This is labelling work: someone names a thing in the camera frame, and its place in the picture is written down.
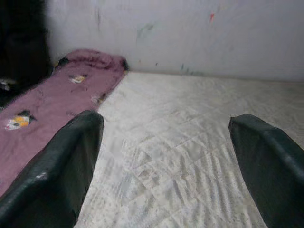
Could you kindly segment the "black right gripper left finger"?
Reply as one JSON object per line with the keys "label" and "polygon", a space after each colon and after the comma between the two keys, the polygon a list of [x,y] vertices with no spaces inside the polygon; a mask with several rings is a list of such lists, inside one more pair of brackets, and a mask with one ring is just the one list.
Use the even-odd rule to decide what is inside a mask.
{"label": "black right gripper left finger", "polygon": [[104,119],[83,111],[63,126],[0,199],[3,228],[72,228],[95,170]]}

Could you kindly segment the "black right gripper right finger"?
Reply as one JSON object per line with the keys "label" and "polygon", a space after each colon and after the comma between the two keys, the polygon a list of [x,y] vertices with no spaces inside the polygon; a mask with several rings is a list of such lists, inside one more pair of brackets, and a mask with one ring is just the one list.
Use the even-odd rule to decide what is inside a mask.
{"label": "black right gripper right finger", "polygon": [[251,114],[228,129],[245,184],[269,228],[304,226],[304,151],[283,130]]}

